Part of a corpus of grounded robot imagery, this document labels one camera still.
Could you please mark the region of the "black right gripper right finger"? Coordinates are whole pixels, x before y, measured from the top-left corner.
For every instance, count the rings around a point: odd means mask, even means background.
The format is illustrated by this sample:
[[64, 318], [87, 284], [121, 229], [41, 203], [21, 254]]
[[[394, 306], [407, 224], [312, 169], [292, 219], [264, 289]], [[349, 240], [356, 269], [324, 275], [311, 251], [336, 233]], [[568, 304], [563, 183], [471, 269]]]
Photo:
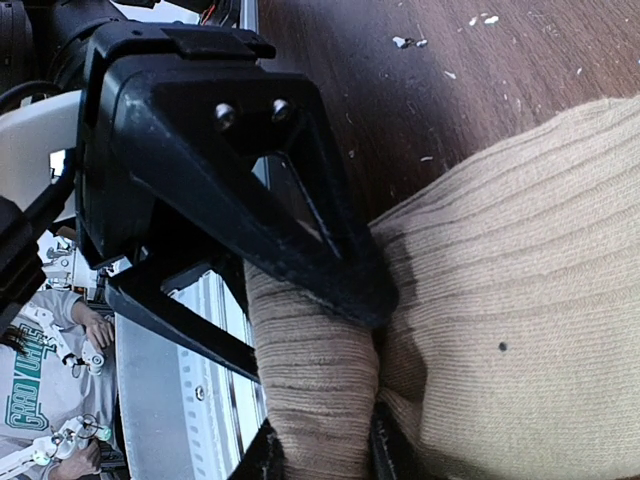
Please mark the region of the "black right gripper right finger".
[[399, 293], [358, 216], [316, 85], [254, 31], [121, 21], [87, 44], [76, 219], [92, 267], [161, 233], [159, 207], [353, 323]]

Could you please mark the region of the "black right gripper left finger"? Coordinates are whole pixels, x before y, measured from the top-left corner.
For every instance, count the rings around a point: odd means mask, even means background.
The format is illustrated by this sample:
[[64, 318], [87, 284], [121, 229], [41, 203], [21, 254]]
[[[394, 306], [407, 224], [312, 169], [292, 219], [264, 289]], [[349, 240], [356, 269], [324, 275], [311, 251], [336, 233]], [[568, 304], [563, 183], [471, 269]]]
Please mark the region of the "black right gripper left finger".
[[209, 269], [201, 260], [146, 259], [108, 280], [106, 300], [116, 313], [137, 325], [258, 382], [251, 346], [169, 295], [190, 286]]

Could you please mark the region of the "tan ribbed sock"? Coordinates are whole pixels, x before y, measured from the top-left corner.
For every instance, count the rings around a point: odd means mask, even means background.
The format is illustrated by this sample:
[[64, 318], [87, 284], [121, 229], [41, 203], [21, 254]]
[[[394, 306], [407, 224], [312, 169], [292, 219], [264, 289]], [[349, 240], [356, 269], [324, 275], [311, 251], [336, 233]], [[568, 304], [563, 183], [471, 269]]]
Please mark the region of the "tan ribbed sock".
[[385, 404], [410, 479], [639, 475], [639, 101], [593, 101], [376, 219], [380, 341], [245, 270], [288, 479], [369, 479]]

